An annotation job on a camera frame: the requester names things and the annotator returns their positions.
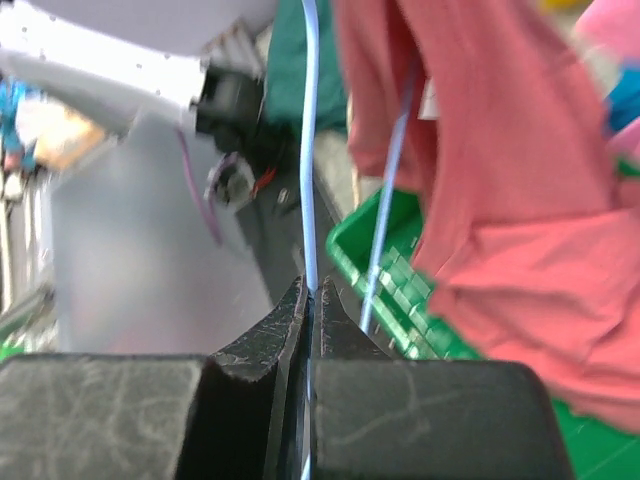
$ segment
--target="light blue wire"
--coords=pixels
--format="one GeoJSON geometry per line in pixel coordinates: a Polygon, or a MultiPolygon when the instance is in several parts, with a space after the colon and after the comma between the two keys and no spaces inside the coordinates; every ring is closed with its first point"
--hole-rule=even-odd
{"type": "Polygon", "coordinates": [[[376,294],[378,286],[378,276],[380,275],[380,259],[382,250],[384,249],[384,240],[387,234],[387,224],[389,223],[389,213],[391,211],[391,198],[393,197],[393,185],[395,183],[396,174],[398,173],[398,164],[400,163],[400,154],[402,153],[402,145],[407,131],[407,122],[411,111],[411,100],[413,98],[413,90],[416,82],[417,62],[411,67],[411,73],[407,80],[407,85],[402,99],[402,113],[393,127],[391,143],[389,145],[389,153],[387,154],[387,166],[384,172],[384,185],[382,187],[382,197],[380,198],[380,206],[378,207],[378,217],[376,219],[376,228],[373,235],[373,247],[371,249],[371,259],[369,261],[369,278],[367,283],[367,291],[362,305],[362,313],[360,316],[360,329],[364,333],[369,332],[371,325],[371,311],[373,309],[373,298],[376,294]]]}
{"type": "MultiPolygon", "coordinates": [[[[313,202],[313,140],[316,130],[318,101],[318,68],[320,32],[315,0],[302,0],[307,34],[307,73],[304,87],[302,135],[300,141],[300,204],[302,206],[302,232],[304,236],[304,263],[309,289],[309,335],[313,331],[314,300],[318,290],[318,259],[316,252],[316,218],[313,202]]],[[[307,359],[307,397],[311,399],[311,359],[307,359]]],[[[311,458],[307,457],[302,478],[311,476],[311,458]]]]}

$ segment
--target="pink cloth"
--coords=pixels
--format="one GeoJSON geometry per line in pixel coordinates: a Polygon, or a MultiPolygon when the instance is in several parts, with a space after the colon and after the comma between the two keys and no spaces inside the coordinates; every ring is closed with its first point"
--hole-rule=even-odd
{"type": "Polygon", "coordinates": [[[640,61],[640,0],[594,0],[575,30],[625,60],[640,61]]]}
{"type": "Polygon", "coordinates": [[[430,309],[574,411],[640,433],[637,203],[587,72],[530,4],[334,0],[351,153],[382,174],[417,48],[440,118],[418,120],[416,95],[398,186],[429,212],[414,264],[438,284],[430,309]]]}

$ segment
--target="cloth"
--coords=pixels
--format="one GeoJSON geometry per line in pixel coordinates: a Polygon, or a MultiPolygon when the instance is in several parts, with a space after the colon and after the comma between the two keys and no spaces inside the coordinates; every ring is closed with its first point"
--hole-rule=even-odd
{"type": "Polygon", "coordinates": [[[623,61],[640,62],[640,0],[593,0],[575,31],[623,61]]]}
{"type": "MultiPolygon", "coordinates": [[[[347,96],[337,58],[330,0],[317,0],[320,64],[316,128],[346,133],[347,96]]],[[[302,128],[307,36],[300,0],[280,0],[267,62],[265,114],[274,123],[302,128]]]]}
{"type": "Polygon", "coordinates": [[[574,412],[640,433],[637,197],[619,193],[574,51],[529,0],[334,9],[362,173],[382,175],[421,59],[397,183],[428,211],[413,262],[437,284],[430,310],[484,355],[530,365],[574,412]],[[426,79],[437,121],[418,119],[426,79]]]}
{"type": "Polygon", "coordinates": [[[626,66],[618,86],[609,95],[611,151],[640,164],[640,66],[626,66]]]}
{"type": "Polygon", "coordinates": [[[16,130],[16,115],[18,105],[27,97],[39,95],[39,92],[15,79],[3,79],[0,83],[0,112],[2,113],[2,126],[0,134],[5,153],[9,157],[19,157],[21,167],[25,170],[33,170],[36,162],[33,156],[34,145],[23,145],[16,130]]]}

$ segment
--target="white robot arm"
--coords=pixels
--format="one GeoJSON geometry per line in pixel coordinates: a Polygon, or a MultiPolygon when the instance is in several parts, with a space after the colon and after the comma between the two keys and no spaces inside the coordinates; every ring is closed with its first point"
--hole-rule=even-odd
{"type": "Polygon", "coordinates": [[[115,103],[129,120],[142,109],[187,129],[206,77],[198,57],[103,35],[22,0],[0,3],[0,69],[91,118],[115,103]]]}

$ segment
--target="green plastic crate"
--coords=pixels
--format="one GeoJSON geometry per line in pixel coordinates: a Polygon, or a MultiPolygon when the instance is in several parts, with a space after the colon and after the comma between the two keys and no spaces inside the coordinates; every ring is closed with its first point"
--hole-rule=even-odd
{"type": "MultiPolygon", "coordinates": [[[[327,239],[329,256],[362,298],[379,201],[380,193],[369,198],[327,239]]],[[[433,285],[409,263],[422,224],[417,198],[395,192],[374,314],[408,358],[480,358],[444,321],[427,313],[433,285]]],[[[575,417],[560,401],[554,401],[554,407],[580,480],[640,480],[640,437],[594,419],[575,417]]]]}

